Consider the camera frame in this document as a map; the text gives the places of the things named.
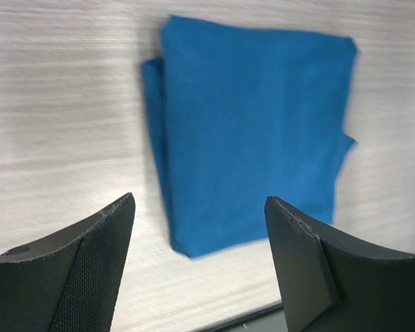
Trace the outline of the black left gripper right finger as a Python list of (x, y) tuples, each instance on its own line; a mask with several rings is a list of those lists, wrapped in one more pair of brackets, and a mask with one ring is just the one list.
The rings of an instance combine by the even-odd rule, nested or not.
[(266, 200), (289, 331), (415, 331), (415, 254), (369, 243)]

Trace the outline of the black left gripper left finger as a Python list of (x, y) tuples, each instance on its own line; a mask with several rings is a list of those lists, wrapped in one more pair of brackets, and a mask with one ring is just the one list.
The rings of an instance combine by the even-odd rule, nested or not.
[(136, 204), (91, 216), (0, 255), (0, 332), (110, 331)]

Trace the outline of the blue Mickey Mouse t-shirt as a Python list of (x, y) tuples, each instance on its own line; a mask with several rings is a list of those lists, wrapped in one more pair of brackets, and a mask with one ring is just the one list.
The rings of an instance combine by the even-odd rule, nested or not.
[(354, 40), (173, 15), (160, 41), (141, 75), (172, 250), (266, 238), (269, 196), (332, 223)]

